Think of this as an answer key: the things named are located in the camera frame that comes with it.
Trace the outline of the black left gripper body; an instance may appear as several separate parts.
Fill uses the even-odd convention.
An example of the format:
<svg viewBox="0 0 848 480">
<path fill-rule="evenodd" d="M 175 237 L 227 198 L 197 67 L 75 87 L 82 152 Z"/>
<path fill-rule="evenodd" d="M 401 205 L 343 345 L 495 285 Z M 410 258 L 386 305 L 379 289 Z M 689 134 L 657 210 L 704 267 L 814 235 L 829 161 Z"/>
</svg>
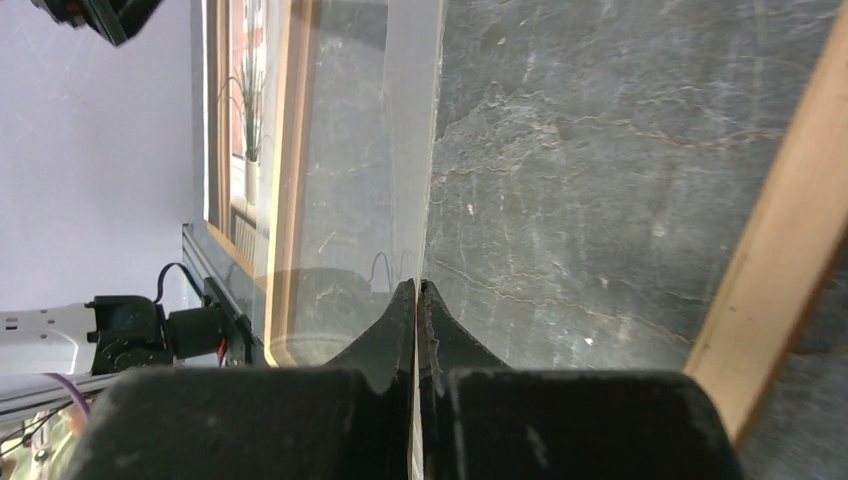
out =
<svg viewBox="0 0 848 480">
<path fill-rule="evenodd" d="M 55 23 L 89 28 L 119 47 L 145 27 L 162 0 L 31 0 Z"/>
</svg>

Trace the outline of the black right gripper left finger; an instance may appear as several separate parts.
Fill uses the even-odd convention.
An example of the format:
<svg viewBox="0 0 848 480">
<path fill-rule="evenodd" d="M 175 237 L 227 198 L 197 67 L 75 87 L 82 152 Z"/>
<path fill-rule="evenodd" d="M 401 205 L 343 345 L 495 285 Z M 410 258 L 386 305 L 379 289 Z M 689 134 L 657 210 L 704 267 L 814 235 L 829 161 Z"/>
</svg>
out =
<svg viewBox="0 0 848 480">
<path fill-rule="evenodd" d="M 70 479 L 407 479 L 416 284 L 319 367 L 145 368 L 96 401 Z"/>
</svg>

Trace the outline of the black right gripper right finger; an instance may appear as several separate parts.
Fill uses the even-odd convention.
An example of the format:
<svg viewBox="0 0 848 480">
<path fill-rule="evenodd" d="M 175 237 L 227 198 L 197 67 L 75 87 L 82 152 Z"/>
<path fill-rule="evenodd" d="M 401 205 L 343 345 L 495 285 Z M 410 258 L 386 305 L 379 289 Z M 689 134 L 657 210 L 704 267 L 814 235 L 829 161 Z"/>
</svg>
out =
<svg viewBox="0 0 848 480">
<path fill-rule="evenodd" d="M 703 389 L 662 370 L 518 370 L 423 281 L 417 306 L 428 479 L 738 479 Z"/>
</svg>

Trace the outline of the wooden picture frame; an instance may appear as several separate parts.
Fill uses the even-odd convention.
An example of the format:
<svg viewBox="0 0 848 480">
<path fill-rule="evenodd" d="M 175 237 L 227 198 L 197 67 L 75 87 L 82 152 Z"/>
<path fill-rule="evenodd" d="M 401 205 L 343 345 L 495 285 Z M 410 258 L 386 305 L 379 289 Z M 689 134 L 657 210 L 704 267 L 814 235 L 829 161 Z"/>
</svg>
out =
<svg viewBox="0 0 848 480">
<path fill-rule="evenodd" d="M 512 367 L 659 368 L 847 440 L 843 1 L 442 1 L 422 282 Z"/>
</svg>

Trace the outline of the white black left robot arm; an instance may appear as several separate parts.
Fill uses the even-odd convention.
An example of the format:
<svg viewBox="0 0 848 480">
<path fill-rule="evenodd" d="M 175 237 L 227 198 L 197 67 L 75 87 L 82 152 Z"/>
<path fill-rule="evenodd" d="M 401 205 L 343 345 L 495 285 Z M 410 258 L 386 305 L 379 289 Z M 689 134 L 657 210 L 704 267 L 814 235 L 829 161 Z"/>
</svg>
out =
<svg viewBox="0 0 848 480">
<path fill-rule="evenodd" d="M 203 227 L 197 1 L 1 5 L 1 376 L 220 356 L 238 319 L 177 256 Z"/>
</svg>

